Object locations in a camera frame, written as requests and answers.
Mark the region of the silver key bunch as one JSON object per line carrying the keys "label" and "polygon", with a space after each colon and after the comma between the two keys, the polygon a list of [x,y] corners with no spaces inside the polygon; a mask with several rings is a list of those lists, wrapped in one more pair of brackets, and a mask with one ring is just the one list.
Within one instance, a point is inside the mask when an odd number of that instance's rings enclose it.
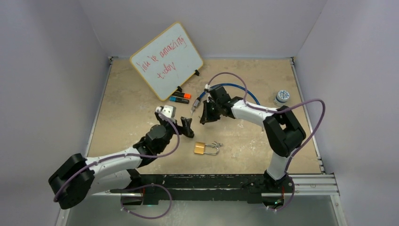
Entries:
{"label": "silver key bunch", "polygon": [[212,143],[212,145],[215,146],[215,147],[222,147],[222,146],[223,146],[223,143],[219,143],[219,142],[214,141],[214,142]]}

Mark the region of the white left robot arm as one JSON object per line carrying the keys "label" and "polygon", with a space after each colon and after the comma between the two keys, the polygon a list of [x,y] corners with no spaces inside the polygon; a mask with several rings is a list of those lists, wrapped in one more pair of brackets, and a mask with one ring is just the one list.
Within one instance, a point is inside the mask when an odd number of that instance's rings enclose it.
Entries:
{"label": "white left robot arm", "polygon": [[164,153],[174,135],[194,137],[191,118],[181,117],[181,125],[174,119],[156,114],[159,123],[141,139],[118,153],[100,157],[84,157],[80,153],[71,155],[48,179],[54,192],[53,201],[61,209],[70,209],[82,202],[88,195],[105,190],[127,190],[130,193],[140,188],[140,179],[132,172],[146,166]]}

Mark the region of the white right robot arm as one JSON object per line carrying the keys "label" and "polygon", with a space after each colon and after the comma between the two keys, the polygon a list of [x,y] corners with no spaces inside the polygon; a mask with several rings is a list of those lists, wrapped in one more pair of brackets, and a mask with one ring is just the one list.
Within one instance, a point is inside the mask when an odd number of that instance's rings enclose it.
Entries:
{"label": "white right robot arm", "polygon": [[271,192],[282,187],[293,153],[302,145],[306,133],[287,106],[267,109],[252,105],[241,97],[231,98],[223,86],[207,88],[203,101],[201,124],[215,122],[221,116],[248,121],[262,127],[273,150],[269,167],[264,173],[265,188]]}

